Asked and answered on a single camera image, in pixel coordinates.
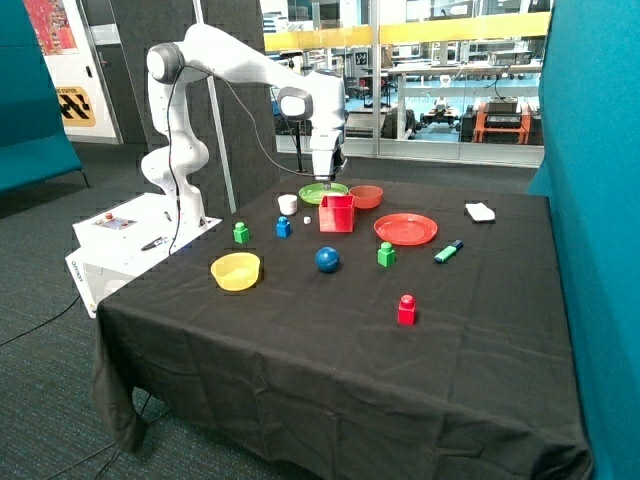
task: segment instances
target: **gray carpet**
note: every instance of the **gray carpet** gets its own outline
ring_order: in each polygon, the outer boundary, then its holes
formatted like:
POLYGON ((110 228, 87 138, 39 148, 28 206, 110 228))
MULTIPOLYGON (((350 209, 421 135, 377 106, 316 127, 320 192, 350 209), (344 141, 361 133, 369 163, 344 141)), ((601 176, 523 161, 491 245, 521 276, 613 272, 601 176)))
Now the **gray carpet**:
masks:
MULTIPOLYGON (((89 401, 94 322, 77 302, 64 257, 77 248, 71 225, 145 191, 143 147, 75 145, 92 185, 63 177, 0 196, 0 478, 95 478, 116 452, 89 401)), ((295 167, 295 157, 281 161, 295 167)), ((344 179, 375 178, 524 192, 533 170, 352 159, 344 179)), ((147 395, 136 391, 138 410, 147 395)), ((101 478, 314 479, 287 463, 269 463, 222 435, 189 425, 151 399, 157 419, 141 450, 116 457, 101 478)))

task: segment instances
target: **red bowl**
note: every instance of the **red bowl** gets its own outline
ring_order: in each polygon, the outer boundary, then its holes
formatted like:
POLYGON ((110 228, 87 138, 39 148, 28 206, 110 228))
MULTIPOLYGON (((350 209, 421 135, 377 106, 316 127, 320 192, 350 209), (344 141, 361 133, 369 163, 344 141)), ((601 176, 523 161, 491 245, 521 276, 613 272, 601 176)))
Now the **red bowl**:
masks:
POLYGON ((373 185, 360 185, 349 190, 349 194, 353 195, 353 205, 362 209, 376 208, 380 205, 382 192, 380 187, 373 185))

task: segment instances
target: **door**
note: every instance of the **door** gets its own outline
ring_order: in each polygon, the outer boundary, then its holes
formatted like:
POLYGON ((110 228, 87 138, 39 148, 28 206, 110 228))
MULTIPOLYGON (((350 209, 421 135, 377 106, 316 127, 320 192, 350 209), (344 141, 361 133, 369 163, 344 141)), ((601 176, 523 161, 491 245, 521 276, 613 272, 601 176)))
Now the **door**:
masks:
POLYGON ((122 143, 95 48, 75 0, 23 0, 70 140, 122 143))

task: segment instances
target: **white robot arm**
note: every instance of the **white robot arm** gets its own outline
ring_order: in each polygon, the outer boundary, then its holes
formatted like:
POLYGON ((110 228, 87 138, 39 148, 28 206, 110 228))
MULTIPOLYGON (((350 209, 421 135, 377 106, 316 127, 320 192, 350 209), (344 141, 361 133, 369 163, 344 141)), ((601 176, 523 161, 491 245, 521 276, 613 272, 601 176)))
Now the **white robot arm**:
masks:
POLYGON ((312 122, 310 148, 316 180, 330 182, 343 164, 344 84, 331 72, 302 77, 205 24, 191 26, 182 42, 153 47, 147 55, 147 68, 153 126, 169 138, 169 146, 147 155, 142 171, 174 205, 180 200, 181 230, 202 227, 205 216, 200 191, 186 176, 209 159, 207 148, 195 137, 189 122, 188 83, 213 75, 231 83, 279 87, 283 116, 312 122))

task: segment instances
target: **highlighter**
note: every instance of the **highlighter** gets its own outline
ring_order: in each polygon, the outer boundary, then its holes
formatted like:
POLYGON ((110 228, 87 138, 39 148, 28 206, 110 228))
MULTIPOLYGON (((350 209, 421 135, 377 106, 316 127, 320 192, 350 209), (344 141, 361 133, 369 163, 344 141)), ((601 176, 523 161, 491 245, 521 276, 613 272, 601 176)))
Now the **highlighter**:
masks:
POLYGON ((444 263, 449 259, 449 257, 451 257, 452 255, 455 255, 456 252, 461 248, 462 248, 462 240, 456 240, 447 248, 442 250, 438 255, 436 255, 434 257, 434 260, 436 261, 436 263, 444 263))

